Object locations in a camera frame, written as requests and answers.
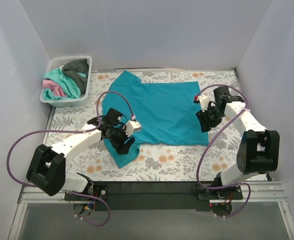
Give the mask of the teal t shirt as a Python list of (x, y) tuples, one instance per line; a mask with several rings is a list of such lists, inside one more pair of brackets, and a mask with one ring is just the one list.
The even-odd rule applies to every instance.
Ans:
[(141, 144), (194, 146), (209, 144), (208, 133), (201, 131), (196, 113), (201, 109), (192, 98), (200, 92), (198, 82), (143, 83), (124, 71), (109, 87), (102, 101), (105, 115), (110, 108), (127, 118), (134, 113), (142, 129), (133, 136), (128, 154), (118, 154), (110, 140), (105, 147), (119, 168), (137, 158)]

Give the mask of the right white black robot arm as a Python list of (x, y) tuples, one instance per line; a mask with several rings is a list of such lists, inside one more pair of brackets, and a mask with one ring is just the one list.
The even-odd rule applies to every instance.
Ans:
[(228, 117), (230, 121), (223, 128), (234, 125), (241, 141), (234, 165), (218, 173), (210, 185), (198, 182), (193, 187), (192, 191), (200, 200), (231, 199), (247, 179), (274, 172), (278, 168), (280, 134), (276, 130), (267, 129), (255, 119), (241, 93), (232, 95), (231, 87), (224, 84), (216, 84), (214, 88), (214, 100), (202, 92), (194, 97), (194, 103), (200, 105), (196, 117), (201, 132), (209, 132), (224, 117)]

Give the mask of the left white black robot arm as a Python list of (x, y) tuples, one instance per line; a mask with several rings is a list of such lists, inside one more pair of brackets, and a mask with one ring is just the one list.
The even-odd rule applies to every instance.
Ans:
[(142, 129), (132, 117), (122, 122), (123, 114), (110, 108), (105, 115), (90, 119), (79, 133), (50, 146), (39, 145), (32, 157), (27, 180), (52, 197), (60, 191), (76, 192), (82, 200), (94, 196), (94, 182), (82, 173), (68, 173), (67, 162), (93, 144), (110, 141), (117, 154), (127, 155), (135, 142), (134, 133)]

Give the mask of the floral patterned table mat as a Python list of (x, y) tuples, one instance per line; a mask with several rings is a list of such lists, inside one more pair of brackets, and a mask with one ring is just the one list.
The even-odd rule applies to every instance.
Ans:
[[(67, 138), (69, 130), (78, 130), (95, 117), (96, 110), (101, 109), (103, 92), (119, 75), (119, 71), (92, 72), (87, 104), (52, 109), (47, 126), (51, 133), (44, 138), (44, 144), (49, 146)], [(135, 75), (143, 83), (198, 82), (209, 97), (213, 97), (215, 84), (231, 86), (232, 94), (240, 90), (233, 70), (146, 70), (136, 71)], [(69, 161), (66, 170), (82, 173), (94, 181), (194, 181), (197, 178), (211, 181), (217, 173), (227, 170), (236, 162), (241, 136), (233, 125), (223, 128), (228, 122), (229, 119), (224, 118), (218, 127), (209, 132), (209, 139), (213, 141), (210, 148), (201, 145), (142, 144), (137, 158), (119, 168), (105, 144), (98, 142)]]

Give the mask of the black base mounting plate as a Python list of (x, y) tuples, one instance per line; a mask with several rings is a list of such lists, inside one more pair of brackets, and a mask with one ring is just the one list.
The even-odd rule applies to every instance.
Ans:
[(210, 201), (242, 200), (240, 187), (208, 190), (195, 181), (100, 181), (91, 188), (111, 210), (211, 210)]

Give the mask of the mint green shirt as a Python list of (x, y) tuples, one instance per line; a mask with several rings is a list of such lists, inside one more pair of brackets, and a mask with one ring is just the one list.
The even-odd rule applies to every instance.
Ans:
[(79, 99), (81, 97), (81, 91), (75, 84), (75, 82), (63, 74), (61, 68), (55, 68), (49, 72), (47, 72), (43, 80), (49, 79), (58, 84), (64, 93), (66, 94), (66, 97), (59, 97), (59, 96), (50, 96), (48, 95), (47, 89), (43, 87), (43, 98), (47, 101), (57, 101), (57, 100), (69, 100), (69, 99)]

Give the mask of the pink shirt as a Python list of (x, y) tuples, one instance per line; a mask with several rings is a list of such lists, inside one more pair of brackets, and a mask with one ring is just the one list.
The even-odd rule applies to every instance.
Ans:
[(64, 93), (63, 89), (54, 81), (50, 79), (43, 80), (43, 87), (47, 90), (49, 96), (54, 97), (66, 97), (67, 95)]

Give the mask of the dark grey shirt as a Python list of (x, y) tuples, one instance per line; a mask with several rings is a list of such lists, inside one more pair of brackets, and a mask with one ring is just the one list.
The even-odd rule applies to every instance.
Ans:
[(89, 74), (89, 64), (86, 58), (68, 62), (62, 67), (62, 72), (74, 81), (81, 95), (86, 93)]

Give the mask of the aluminium frame rail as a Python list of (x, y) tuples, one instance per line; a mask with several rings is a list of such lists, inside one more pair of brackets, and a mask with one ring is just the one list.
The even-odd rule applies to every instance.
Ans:
[[(250, 198), (249, 202), (287, 202), (282, 183), (277, 181), (249, 181)], [(20, 193), (19, 203), (62, 203), (64, 201), (64, 192), (59, 192), (54, 196), (48, 196), (46, 193), (26, 187)]]

